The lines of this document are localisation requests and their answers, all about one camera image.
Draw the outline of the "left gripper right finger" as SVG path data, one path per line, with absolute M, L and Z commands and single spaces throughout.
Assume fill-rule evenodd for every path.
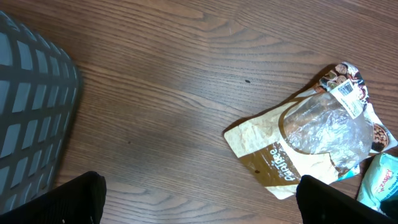
M 296 199 L 303 224 L 397 223 L 311 175 L 301 178 Z

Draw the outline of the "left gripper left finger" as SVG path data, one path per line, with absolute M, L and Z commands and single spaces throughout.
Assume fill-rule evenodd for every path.
M 100 224 L 106 179 L 86 172 L 32 201 L 1 215 L 1 224 Z

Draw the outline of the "teal tissue pack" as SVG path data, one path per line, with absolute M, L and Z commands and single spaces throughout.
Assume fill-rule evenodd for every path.
M 397 157 L 374 156 L 359 188 L 357 201 L 397 220 Z

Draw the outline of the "brown clear snack bag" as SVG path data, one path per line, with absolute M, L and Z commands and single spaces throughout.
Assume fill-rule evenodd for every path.
M 296 193 L 304 175 L 330 184 L 397 146 L 375 113 L 359 70 L 348 62 L 288 102 L 227 130 L 224 138 L 280 200 Z

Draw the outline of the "small green white packet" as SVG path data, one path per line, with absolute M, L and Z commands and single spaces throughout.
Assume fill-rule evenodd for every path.
M 342 175 L 338 181 L 342 181 L 345 179 L 350 179 L 360 173 L 360 165 L 354 166 L 352 169 L 350 169 L 346 174 Z

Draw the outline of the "grey plastic mesh basket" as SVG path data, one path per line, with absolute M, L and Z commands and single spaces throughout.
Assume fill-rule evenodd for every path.
M 51 190 L 82 84 L 61 47 L 1 12 L 1 213 Z

